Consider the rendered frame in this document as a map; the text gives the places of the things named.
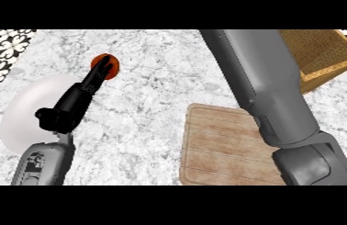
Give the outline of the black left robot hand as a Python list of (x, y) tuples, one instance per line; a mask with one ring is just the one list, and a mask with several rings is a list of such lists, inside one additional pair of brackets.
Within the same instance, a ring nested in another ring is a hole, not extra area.
[(81, 83), (73, 83), (51, 108), (42, 107), (35, 112), (39, 128), (61, 134), (70, 132), (85, 115), (91, 98), (106, 80), (115, 65), (106, 55), (92, 65)]

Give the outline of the pale wooden cutting board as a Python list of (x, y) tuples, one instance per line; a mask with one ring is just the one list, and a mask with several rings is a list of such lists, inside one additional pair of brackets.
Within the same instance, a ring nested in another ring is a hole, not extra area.
[(273, 152), (245, 110), (188, 105), (178, 169), (183, 185), (281, 186)]

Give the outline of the white round plate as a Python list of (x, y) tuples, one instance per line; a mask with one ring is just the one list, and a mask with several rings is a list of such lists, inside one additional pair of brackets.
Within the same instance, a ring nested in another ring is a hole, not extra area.
[(57, 136), (39, 128), (33, 114), (41, 107), (53, 107), (78, 79), (67, 74), (51, 74), (29, 84), (13, 97), (0, 123), (0, 141), (5, 148), (22, 154), (39, 142), (56, 142)]

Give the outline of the orange round fruit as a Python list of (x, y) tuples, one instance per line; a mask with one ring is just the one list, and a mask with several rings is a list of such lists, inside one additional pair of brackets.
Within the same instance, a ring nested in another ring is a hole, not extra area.
[(106, 80), (109, 80), (109, 79), (112, 79), (112, 78), (116, 76), (118, 71), (119, 71), (119, 61), (118, 61), (118, 59), (116, 59), (116, 57), (115, 57), (113, 55), (110, 55), (110, 54), (107, 54), (107, 53), (98, 54), (98, 55), (92, 58), (92, 60), (91, 60), (91, 69), (92, 69), (95, 63), (98, 63), (98, 61), (101, 61), (101, 59), (103, 59), (106, 56), (109, 57), (107, 65), (109, 65), (109, 64), (112, 65), (112, 67), (110, 67), (110, 69), (109, 69), (109, 71), (107, 71), (107, 75), (106, 75)]

